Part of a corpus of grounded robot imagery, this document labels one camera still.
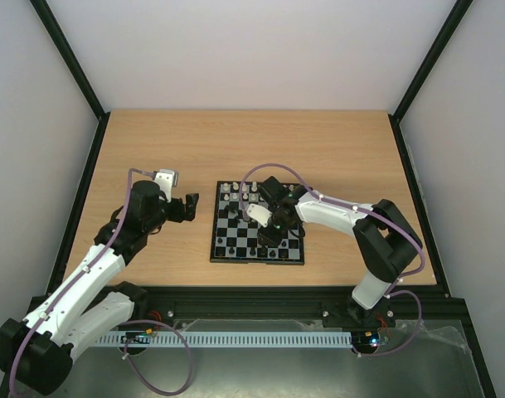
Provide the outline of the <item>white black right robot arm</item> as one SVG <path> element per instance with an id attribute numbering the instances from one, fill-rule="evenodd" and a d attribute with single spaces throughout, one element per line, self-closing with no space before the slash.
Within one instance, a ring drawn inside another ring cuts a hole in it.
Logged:
<path id="1" fill-rule="evenodd" d="M 249 204 L 245 214 L 259 225 L 261 245 L 278 245 L 282 233 L 302 224 L 326 226 L 355 239 L 367 271 L 348 304 L 354 323 L 369 323 L 381 298 L 414 258 L 423 255 L 419 236 L 392 201 L 375 205 L 341 201 L 304 185 L 290 190 L 275 177 L 260 185 L 260 196 L 267 206 Z"/>

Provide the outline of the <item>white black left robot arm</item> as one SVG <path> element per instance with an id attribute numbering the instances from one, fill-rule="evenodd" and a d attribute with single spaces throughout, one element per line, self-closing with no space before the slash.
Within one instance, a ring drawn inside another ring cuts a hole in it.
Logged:
<path id="1" fill-rule="evenodd" d="M 194 220 L 198 194 L 173 198 L 174 185 L 163 176 L 130 182 L 124 204 L 73 273 L 23 320 L 9 318 L 0 327 L 0 367 L 8 374 L 12 396 L 24 395 L 18 383 L 50 395 L 100 337 L 145 313 L 146 291 L 128 282 L 114 286 L 100 303 L 93 301 L 165 222 Z"/>

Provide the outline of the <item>black white chess board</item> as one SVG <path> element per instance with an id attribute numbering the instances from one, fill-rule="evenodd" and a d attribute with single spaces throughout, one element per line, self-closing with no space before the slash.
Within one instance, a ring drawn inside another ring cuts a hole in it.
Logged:
<path id="1" fill-rule="evenodd" d="M 223 192 L 223 186 L 230 187 Z M 259 225 L 254 220 L 245 221 L 239 200 L 233 201 L 233 181 L 216 183 L 216 200 L 211 238 L 210 261 L 212 263 L 303 265 L 304 243 L 302 239 L 284 235 L 278 247 L 260 246 L 257 240 Z M 228 194 L 229 201 L 223 196 Z"/>

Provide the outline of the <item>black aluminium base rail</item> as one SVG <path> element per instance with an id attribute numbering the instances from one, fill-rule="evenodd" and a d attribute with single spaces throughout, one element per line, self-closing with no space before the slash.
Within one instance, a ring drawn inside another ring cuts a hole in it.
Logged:
<path id="1" fill-rule="evenodd" d="M 377 328 L 381 321 L 415 320 L 418 308 L 409 294 L 382 299 L 374 310 L 349 313 L 351 286 L 338 287 L 170 287 L 145 286 L 147 310 L 159 312 L 163 320 L 195 319 L 293 319 L 321 320 L 327 328 L 362 330 Z"/>

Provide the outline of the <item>black frame post left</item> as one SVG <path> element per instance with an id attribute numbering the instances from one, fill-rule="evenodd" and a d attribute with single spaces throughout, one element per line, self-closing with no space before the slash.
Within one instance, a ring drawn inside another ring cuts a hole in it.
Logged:
<path id="1" fill-rule="evenodd" d="M 51 10 L 50 5 L 46 0 L 31 0 L 30 3 L 72 75 L 75 83 L 79 87 L 80 92 L 84 96 L 92 113 L 99 121 L 105 119 L 107 117 L 107 112 L 100 103 L 97 94 L 95 93 L 68 39 L 66 38 L 60 23 L 57 21 L 54 12 Z"/>

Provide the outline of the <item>black frame post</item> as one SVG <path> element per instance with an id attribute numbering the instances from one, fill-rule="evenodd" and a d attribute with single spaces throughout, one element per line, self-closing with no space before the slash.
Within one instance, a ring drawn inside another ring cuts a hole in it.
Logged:
<path id="1" fill-rule="evenodd" d="M 51 10 L 50 5 L 46 0 L 31 0 L 30 3 L 72 75 L 75 83 L 79 87 L 80 92 L 84 96 L 92 113 L 99 121 L 105 119 L 107 117 L 107 112 L 100 103 L 97 94 L 95 93 L 68 39 L 66 38 L 60 23 L 57 21 L 54 12 Z"/>
<path id="2" fill-rule="evenodd" d="M 393 114 L 389 115 L 393 126 L 399 125 L 406 116 L 472 3 L 473 0 L 457 0 L 454 2 L 448 16 L 445 18 L 443 25 L 403 94 L 400 103 L 397 105 L 396 110 Z"/>

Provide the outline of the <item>black frame post right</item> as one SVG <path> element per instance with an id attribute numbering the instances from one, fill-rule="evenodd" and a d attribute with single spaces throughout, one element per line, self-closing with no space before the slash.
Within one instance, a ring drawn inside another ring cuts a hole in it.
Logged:
<path id="1" fill-rule="evenodd" d="M 445 18 L 443 25 L 403 94 L 400 103 L 397 105 L 396 110 L 393 114 L 389 115 L 393 126 L 399 125 L 406 116 L 472 3 L 473 0 L 457 0 L 454 2 L 448 16 Z"/>

